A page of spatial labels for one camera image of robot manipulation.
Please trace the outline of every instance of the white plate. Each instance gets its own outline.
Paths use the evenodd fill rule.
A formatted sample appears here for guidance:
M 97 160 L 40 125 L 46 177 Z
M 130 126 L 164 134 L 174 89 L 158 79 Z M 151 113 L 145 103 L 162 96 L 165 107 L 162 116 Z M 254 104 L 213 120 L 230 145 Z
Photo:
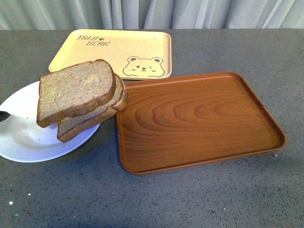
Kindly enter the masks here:
M 57 139 L 57 124 L 41 128 L 36 124 L 39 82 L 32 83 L 0 105 L 11 116 L 0 122 L 0 155 L 16 162 L 41 162 L 71 152 L 97 130 L 98 125 L 63 143 Z

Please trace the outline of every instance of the brown tray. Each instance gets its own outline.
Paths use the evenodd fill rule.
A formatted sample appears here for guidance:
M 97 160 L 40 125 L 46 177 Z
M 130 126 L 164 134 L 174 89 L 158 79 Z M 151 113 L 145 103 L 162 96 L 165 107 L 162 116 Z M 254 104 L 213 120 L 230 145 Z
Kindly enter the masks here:
M 271 152 L 280 127 L 235 73 L 126 83 L 117 113 L 120 159 L 142 175 Z

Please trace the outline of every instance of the whole wheat bread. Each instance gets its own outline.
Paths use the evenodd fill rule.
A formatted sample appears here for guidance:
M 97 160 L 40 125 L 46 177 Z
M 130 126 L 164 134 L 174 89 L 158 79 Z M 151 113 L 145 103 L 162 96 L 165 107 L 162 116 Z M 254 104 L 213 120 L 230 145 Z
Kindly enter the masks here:
M 43 75 L 39 81 L 37 124 L 41 127 L 95 110 L 106 104 L 116 89 L 113 70 L 101 59 Z
M 96 108 L 82 116 L 69 118 L 58 124 L 57 138 L 62 142 L 67 142 L 97 124 L 115 115 L 117 111 L 125 108 L 127 102 L 126 87 L 118 75 L 116 78 L 116 90 L 113 98 L 103 106 Z

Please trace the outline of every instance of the table surface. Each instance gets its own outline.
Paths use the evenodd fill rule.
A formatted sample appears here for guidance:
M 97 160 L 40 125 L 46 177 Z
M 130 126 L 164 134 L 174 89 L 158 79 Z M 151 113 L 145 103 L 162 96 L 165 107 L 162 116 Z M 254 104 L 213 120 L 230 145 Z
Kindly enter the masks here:
M 172 77 L 242 75 L 285 148 L 135 176 L 120 164 L 112 117 L 60 158 L 0 157 L 1 227 L 304 227 L 304 30 L 161 31 L 172 38 Z M 0 31 L 0 104 L 48 73 L 70 32 Z

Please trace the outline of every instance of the bear face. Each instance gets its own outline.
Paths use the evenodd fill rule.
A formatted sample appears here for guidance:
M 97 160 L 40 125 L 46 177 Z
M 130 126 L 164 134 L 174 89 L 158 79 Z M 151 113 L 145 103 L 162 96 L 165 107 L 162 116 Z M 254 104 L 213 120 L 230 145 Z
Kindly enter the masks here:
M 161 66 L 163 60 L 158 57 L 147 59 L 131 56 L 128 58 L 128 62 L 128 65 L 123 69 L 123 73 L 127 76 L 161 77 L 165 73 Z

